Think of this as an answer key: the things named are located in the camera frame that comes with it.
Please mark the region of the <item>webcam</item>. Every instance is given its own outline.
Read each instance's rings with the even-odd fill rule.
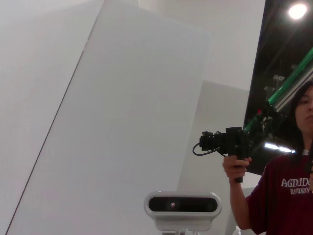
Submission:
[[[156,228],[164,232],[204,232],[222,209],[221,200],[214,193],[166,192],[150,193],[144,209]]]

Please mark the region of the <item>white wall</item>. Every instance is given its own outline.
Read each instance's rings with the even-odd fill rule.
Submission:
[[[177,188],[209,40],[109,1],[9,235],[159,234],[143,201]]]
[[[1,235],[7,230],[101,4],[101,0],[0,1]]]
[[[247,91],[264,4],[265,0],[138,0],[143,9],[210,32],[205,79]]]

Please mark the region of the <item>woman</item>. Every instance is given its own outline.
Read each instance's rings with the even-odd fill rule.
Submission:
[[[251,158],[224,158],[231,208],[241,229],[252,229],[256,234],[266,231],[267,235],[313,234],[313,173],[308,169],[308,149],[313,139],[313,82],[295,94],[289,121],[296,153],[268,163],[249,197],[244,197],[235,179],[244,176]]]

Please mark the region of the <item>white backdrop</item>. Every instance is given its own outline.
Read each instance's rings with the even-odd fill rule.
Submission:
[[[51,9],[47,1],[36,3],[0,1],[1,235],[102,5],[64,0]]]
[[[209,40],[104,5],[9,234],[158,234],[143,201],[177,188]]]

